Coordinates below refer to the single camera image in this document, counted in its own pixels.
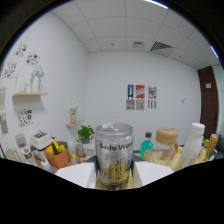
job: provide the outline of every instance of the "vase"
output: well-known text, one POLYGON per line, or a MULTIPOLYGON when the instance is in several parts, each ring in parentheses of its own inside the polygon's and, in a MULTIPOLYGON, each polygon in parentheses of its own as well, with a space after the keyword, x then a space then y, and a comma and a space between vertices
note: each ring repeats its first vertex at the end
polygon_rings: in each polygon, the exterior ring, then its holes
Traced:
POLYGON ((38 93, 40 87, 40 80, 37 75, 34 76, 33 82, 32 82, 32 93, 38 93))
POLYGON ((84 139, 82 140, 82 143, 83 143, 83 144, 88 144, 88 143, 90 143, 89 136, 86 137, 86 138, 84 138, 84 139))
POLYGON ((75 114, 72 114, 72 116, 71 116, 71 123, 72 124, 75 124, 76 123, 76 115, 75 114))

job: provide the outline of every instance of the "wooden shelf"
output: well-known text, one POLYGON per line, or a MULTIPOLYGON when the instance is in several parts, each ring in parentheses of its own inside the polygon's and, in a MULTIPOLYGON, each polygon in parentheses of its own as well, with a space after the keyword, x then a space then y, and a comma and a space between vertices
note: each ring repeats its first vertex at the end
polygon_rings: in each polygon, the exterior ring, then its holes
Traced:
POLYGON ((76 126, 76 125, 78 125, 78 124, 82 123, 83 121, 84 121, 84 120, 77 121, 75 124, 68 123, 68 124, 66 124, 66 126, 67 126, 67 127, 74 127, 74 126, 76 126))
POLYGON ((47 95, 47 93, 14 93, 12 96, 41 96, 47 95))

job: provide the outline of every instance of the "potted plant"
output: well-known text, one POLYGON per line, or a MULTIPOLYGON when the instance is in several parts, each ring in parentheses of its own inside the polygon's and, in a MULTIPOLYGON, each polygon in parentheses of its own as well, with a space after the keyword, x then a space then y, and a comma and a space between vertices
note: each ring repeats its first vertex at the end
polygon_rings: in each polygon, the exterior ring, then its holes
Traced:
POLYGON ((77 142, 88 144, 90 140, 93 139, 94 134, 95 132, 90 125, 89 126, 81 125, 81 130, 78 130, 79 139, 77 140, 77 142))
POLYGON ((76 113, 77 113, 77 109, 79 108, 79 105, 77 103, 73 103, 70 107, 70 111, 71 111, 71 123, 75 124, 76 123, 76 113))

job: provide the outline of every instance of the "ceiling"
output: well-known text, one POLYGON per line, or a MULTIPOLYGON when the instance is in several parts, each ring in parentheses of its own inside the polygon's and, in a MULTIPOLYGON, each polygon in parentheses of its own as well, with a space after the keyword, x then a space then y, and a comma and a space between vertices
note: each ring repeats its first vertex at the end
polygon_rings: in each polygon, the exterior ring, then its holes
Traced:
POLYGON ((144 0, 76 0, 51 12, 70 27, 89 53, 154 53, 197 70, 220 64, 194 25, 173 10, 144 0), (151 51, 155 42, 163 45, 151 51))

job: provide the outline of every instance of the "basket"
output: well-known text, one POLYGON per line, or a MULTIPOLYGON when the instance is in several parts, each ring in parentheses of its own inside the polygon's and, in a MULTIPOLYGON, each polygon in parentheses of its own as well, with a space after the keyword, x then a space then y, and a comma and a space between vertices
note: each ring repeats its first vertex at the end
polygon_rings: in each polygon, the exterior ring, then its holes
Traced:
POLYGON ((51 155, 51 154, 46 152, 48 147, 44 151, 46 153, 46 156, 47 156, 47 159, 48 159, 49 163, 52 166, 54 166, 56 168, 59 168, 59 169, 65 167, 68 164, 68 162, 70 161, 68 148, 66 148, 65 151, 61 152, 58 155, 51 155))

